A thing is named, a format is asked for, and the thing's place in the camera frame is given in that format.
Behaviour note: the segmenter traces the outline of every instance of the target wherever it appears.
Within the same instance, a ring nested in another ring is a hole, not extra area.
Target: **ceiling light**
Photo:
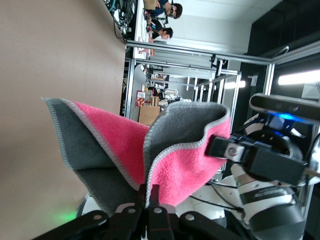
[[[244,88],[245,86],[246,86],[246,82],[245,81],[240,81],[239,88]],[[235,81],[227,82],[224,85],[224,89],[235,89],[235,88],[236,88],[236,82]]]
[[[279,77],[279,85],[306,84],[320,81],[320,70],[304,71]]]

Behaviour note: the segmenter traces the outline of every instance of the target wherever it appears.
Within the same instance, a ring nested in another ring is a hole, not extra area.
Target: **pink and gray cloth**
[[[209,181],[225,159],[205,151],[212,136],[228,138],[230,111],[216,103],[177,102],[151,127],[65,99],[47,98],[64,164],[109,215],[136,200],[146,184],[159,202],[176,206]]]

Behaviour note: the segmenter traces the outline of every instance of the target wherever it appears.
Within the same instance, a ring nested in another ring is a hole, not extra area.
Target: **black hair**
[[[176,7],[174,19],[178,19],[182,14],[182,5],[180,3],[174,3],[173,5]]]
[[[169,34],[170,35],[170,38],[172,38],[173,34],[174,34],[174,31],[172,30],[171,27],[168,27],[168,28],[163,28],[162,31],[166,31],[166,34]]]

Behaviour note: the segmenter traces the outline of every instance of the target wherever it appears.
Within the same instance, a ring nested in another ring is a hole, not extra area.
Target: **white ceiling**
[[[281,1],[174,0],[173,2],[183,6],[183,15],[253,23]]]

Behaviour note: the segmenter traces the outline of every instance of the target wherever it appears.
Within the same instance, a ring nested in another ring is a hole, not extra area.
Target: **gray fabric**
[[[134,203],[138,192],[117,168],[94,168],[74,171],[88,188],[99,207],[112,216],[121,204]]]
[[[71,169],[115,168],[79,117],[61,100],[46,99],[64,163]]]
[[[200,141],[206,125],[228,117],[230,110],[214,102],[176,102],[170,104],[155,120],[146,134],[143,146],[145,177],[154,159],[176,144]]]

